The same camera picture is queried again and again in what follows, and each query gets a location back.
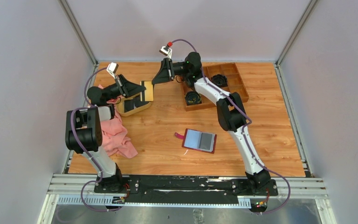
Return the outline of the black cards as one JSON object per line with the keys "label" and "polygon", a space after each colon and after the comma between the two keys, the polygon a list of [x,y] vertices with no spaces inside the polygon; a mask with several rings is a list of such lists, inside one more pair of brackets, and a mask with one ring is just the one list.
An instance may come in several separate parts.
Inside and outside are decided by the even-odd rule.
{"label": "black cards", "polygon": [[132,111],[146,104],[148,104],[147,101],[142,101],[140,96],[136,96],[132,99],[128,99],[124,101],[124,112]]}

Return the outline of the gold black credit card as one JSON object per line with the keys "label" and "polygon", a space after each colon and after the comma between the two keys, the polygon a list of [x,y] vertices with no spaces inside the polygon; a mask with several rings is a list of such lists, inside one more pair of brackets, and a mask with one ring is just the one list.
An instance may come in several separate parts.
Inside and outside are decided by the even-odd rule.
{"label": "gold black credit card", "polygon": [[141,102],[152,102],[154,100],[154,86],[152,84],[152,81],[141,81],[141,85],[145,87],[145,89],[140,93]]}

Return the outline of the red card holder wallet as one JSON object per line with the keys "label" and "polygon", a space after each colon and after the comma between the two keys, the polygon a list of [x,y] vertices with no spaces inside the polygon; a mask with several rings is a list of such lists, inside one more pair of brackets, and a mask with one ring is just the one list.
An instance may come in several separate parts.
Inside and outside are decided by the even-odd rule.
{"label": "red card holder wallet", "polygon": [[[185,130],[184,134],[180,134],[180,133],[175,132],[174,136],[176,138],[182,140],[182,147],[183,148],[191,149],[191,150],[195,150],[195,151],[200,151],[200,152],[205,152],[205,151],[202,151],[202,150],[198,149],[201,133],[203,133],[203,132],[187,128]],[[217,139],[217,135],[214,134],[213,151],[205,152],[205,153],[210,153],[210,154],[214,153],[215,146],[216,146],[216,139]]]}

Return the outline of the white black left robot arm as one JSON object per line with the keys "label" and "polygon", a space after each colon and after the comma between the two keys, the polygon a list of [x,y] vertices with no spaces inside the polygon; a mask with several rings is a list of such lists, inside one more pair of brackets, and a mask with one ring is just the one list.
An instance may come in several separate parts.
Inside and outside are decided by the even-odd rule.
{"label": "white black left robot arm", "polygon": [[101,122],[112,120],[115,116],[115,106],[109,101],[118,97],[129,98],[146,89],[143,85],[128,81],[123,75],[118,75],[115,81],[105,88],[90,87],[86,96],[91,101],[91,107],[67,111],[66,115],[65,144],[68,150],[86,158],[97,171],[96,193],[119,193],[126,186],[118,165],[102,147]]}

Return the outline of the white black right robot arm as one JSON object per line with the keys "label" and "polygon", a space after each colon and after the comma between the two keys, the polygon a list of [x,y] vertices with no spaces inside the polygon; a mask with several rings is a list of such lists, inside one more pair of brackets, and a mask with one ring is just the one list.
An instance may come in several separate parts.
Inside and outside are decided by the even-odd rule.
{"label": "white black right robot arm", "polygon": [[172,61],[169,53],[164,53],[164,56],[152,84],[170,82],[179,76],[188,87],[214,103],[219,125],[231,135],[242,156],[247,178],[245,190],[254,195],[271,192],[271,175],[252,143],[248,132],[252,120],[245,112],[239,93],[225,91],[210,81],[204,74],[197,52],[190,52],[184,61],[177,63]]}

